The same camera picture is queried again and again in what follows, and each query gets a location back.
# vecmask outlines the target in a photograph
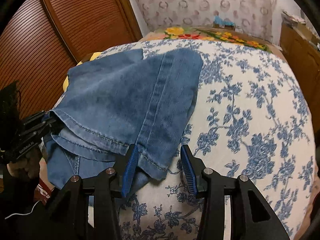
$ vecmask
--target metal screw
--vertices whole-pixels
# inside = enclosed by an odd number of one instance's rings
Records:
[[[204,172],[205,174],[210,175],[210,174],[212,174],[212,173],[213,173],[213,170],[212,170],[212,169],[210,169],[210,168],[205,168],[205,169],[203,170],[203,172]]]
[[[72,182],[77,182],[79,180],[79,176],[78,175],[73,175],[70,180]]]
[[[111,174],[115,173],[115,169],[114,168],[107,168],[106,173],[111,175]]]
[[[246,175],[240,175],[240,180],[242,180],[243,182],[248,181],[248,177]]]

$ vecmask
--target wooden furniture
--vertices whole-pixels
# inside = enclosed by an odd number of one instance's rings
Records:
[[[141,38],[129,0],[26,0],[0,37],[0,89],[20,81],[21,118],[48,110],[85,55]]]
[[[297,78],[312,114],[317,139],[320,133],[320,52],[299,30],[282,24],[280,46]]]
[[[4,190],[3,179],[0,179],[0,193]]]

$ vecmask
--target denim jeans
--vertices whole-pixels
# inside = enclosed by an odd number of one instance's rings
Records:
[[[165,178],[196,104],[202,65],[190,49],[147,59],[137,49],[71,68],[64,98],[50,111],[66,126],[44,139],[50,182],[61,188],[74,174],[95,176],[131,143],[139,149],[132,190]]]

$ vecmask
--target louvered door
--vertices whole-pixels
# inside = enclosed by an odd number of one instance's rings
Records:
[[[48,110],[82,57],[140,38],[129,0],[27,0],[0,37],[0,89],[20,81],[21,117]]]

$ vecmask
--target jeans seam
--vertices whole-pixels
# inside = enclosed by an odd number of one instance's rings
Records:
[[[150,160],[150,159],[148,158],[148,156],[146,156],[145,154],[140,153],[140,155],[141,155],[143,158],[145,158],[145,159],[147,160],[147,162],[149,162],[149,163],[151,163],[152,165],[156,166],[156,167],[157,167],[158,169],[160,169],[161,171],[167,171],[167,170],[168,170],[168,168],[161,168],[158,164],[156,164],[155,162],[153,162],[152,160]]]
[[[120,145],[122,145],[122,146],[126,146],[126,147],[129,146],[129,144],[117,142],[117,141],[114,141],[114,140],[112,140],[112,139],[110,139],[110,138],[107,138],[107,137],[105,137],[105,136],[103,136],[103,135],[100,135],[100,134],[98,134],[98,133],[96,133],[96,132],[90,131],[89,129],[87,129],[87,128],[81,126],[81,125],[79,125],[75,120],[72,119],[72,117],[71,117],[70,115],[68,115],[67,113],[65,113],[65,112],[62,111],[61,109],[58,109],[58,111],[63,112],[63,114],[65,114],[66,116],[68,116],[68,117],[70,118],[70,120],[71,120],[74,124],[76,124],[76,125],[79,126],[81,129],[83,129],[83,130],[85,130],[85,131],[87,131],[87,132],[89,132],[89,133],[95,134],[95,135],[97,135],[97,136],[99,136],[99,137],[101,137],[101,138],[107,139],[108,141],[111,141],[111,142],[116,143],[116,144],[120,144]]]
[[[160,72],[161,72],[161,65],[160,65],[160,68],[159,68],[159,72],[158,72],[158,75],[157,75],[157,79],[159,78]],[[150,98],[150,101],[149,101],[148,109],[147,109],[147,111],[146,111],[146,114],[145,114],[145,116],[144,116],[142,125],[141,125],[141,127],[140,127],[140,131],[139,131],[138,136],[137,136],[137,139],[136,139],[136,144],[138,143],[138,140],[140,139],[141,130],[142,130],[142,128],[144,127],[146,120],[148,119],[150,104],[151,104],[151,101],[152,101],[152,98],[153,98],[153,94],[155,93],[156,87],[157,87],[157,80],[156,80],[155,85],[154,85],[153,90],[152,90],[152,94],[151,94],[151,98]]]
[[[61,149],[62,149],[64,155],[67,157],[68,162],[69,162],[69,164],[70,164],[70,166],[71,166],[71,168],[72,168],[72,171],[75,172],[75,171],[73,170],[72,164],[71,164],[71,162],[70,162],[70,160],[69,160],[69,158],[68,158],[68,155],[67,155],[66,152],[64,151],[64,148],[61,147]],[[76,167],[75,167],[75,169],[76,169],[75,174],[78,175],[78,174],[79,174],[79,161],[80,161],[80,157],[79,157],[78,155],[76,155],[76,158],[77,158],[77,161],[76,161],[77,164],[76,164]]]
[[[70,143],[72,143],[72,144],[74,144],[74,145],[78,145],[79,147],[82,147],[82,148],[86,148],[86,149],[88,149],[88,150],[92,150],[92,151],[95,151],[95,152],[97,152],[97,153],[106,153],[106,154],[108,154],[108,153],[112,153],[111,151],[105,151],[105,150],[97,150],[97,149],[93,149],[93,148],[90,148],[90,147],[87,147],[87,146],[83,146],[83,145],[81,145],[81,144],[78,144],[78,143],[75,143],[75,142],[73,142],[73,141],[70,141],[70,140],[68,140],[68,139],[66,139],[66,138],[64,138],[64,137],[62,137],[62,136],[60,136],[60,135],[56,135],[57,137],[60,137],[60,138],[62,138],[63,140],[66,140],[66,141],[68,141],[68,142],[70,142]]]
[[[161,61],[160,73],[161,73],[161,71],[163,71],[163,61],[164,61],[164,58],[165,58],[165,57],[166,57],[166,55],[164,55],[163,60]],[[170,60],[170,65],[171,65],[171,66],[170,66],[170,72],[171,72],[171,70],[172,70],[172,64],[173,64],[173,61]],[[169,76],[169,75],[170,75],[170,73],[168,73],[167,75],[165,75],[165,82],[164,82],[164,85],[163,85],[163,88],[162,88],[161,96],[160,96],[159,101],[158,101],[158,104],[157,104],[155,116],[154,116],[154,118],[153,118],[153,122],[152,122],[152,125],[151,125],[151,131],[150,131],[150,133],[149,133],[149,136],[148,136],[146,145],[149,144],[150,138],[151,138],[151,136],[152,136],[153,127],[154,127],[154,125],[155,125],[156,118],[157,118],[157,115],[158,115],[158,113],[159,113],[160,103],[162,102],[162,99],[163,99],[165,90],[166,90],[167,85],[168,85],[168,80],[169,80],[169,79],[168,79],[168,76]]]

